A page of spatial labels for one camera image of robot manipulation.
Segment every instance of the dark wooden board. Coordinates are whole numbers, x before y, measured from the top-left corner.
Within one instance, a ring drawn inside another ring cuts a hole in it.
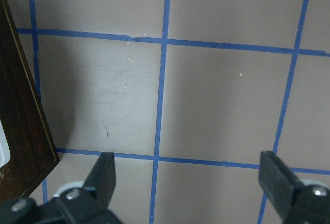
[[[7,0],[0,4],[0,119],[11,158],[0,168],[0,203],[28,196],[59,162]]]

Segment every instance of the gray floor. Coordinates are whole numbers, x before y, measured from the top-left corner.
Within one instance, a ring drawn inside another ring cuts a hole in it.
[[[329,3],[9,0],[61,158],[32,196],[113,151],[124,223],[280,223],[260,151],[330,184]]]

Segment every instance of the metal bolt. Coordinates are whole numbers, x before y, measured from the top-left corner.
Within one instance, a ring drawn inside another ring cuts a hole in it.
[[[25,199],[20,199],[17,203],[15,203],[12,207],[11,210],[14,212],[17,212],[19,210],[22,210],[23,208],[25,208],[27,202]]]
[[[325,197],[326,195],[328,195],[328,192],[326,191],[326,189],[321,186],[315,186],[315,187],[313,187],[312,190],[313,190],[314,195],[319,196],[319,197]]]
[[[72,191],[70,191],[69,193],[67,193],[66,198],[68,200],[73,200],[75,198],[77,198],[79,196],[79,189],[73,189]]]

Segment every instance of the white plastic part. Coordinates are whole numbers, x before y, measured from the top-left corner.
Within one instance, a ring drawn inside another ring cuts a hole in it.
[[[0,167],[3,167],[10,160],[10,151],[2,123],[0,121]]]
[[[81,188],[83,184],[84,184],[83,181],[74,181],[74,182],[64,184],[57,190],[57,192],[54,194],[54,197],[59,197],[60,194],[64,191],[66,191],[67,189]]]

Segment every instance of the silver screw head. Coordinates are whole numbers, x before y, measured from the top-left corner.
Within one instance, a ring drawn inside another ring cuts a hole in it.
[[[72,191],[70,191],[69,193],[67,193],[66,198],[68,200],[73,200],[76,199],[79,196],[80,192],[79,189],[73,189]]]
[[[319,196],[319,197],[325,197],[326,195],[328,195],[328,192],[326,191],[326,189],[321,186],[313,187],[312,191],[313,191],[314,195]]]
[[[25,199],[20,199],[17,203],[15,203],[12,207],[11,210],[14,212],[17,212],[19,210],[22,210],[23,208],[25,208],[27,202]]]

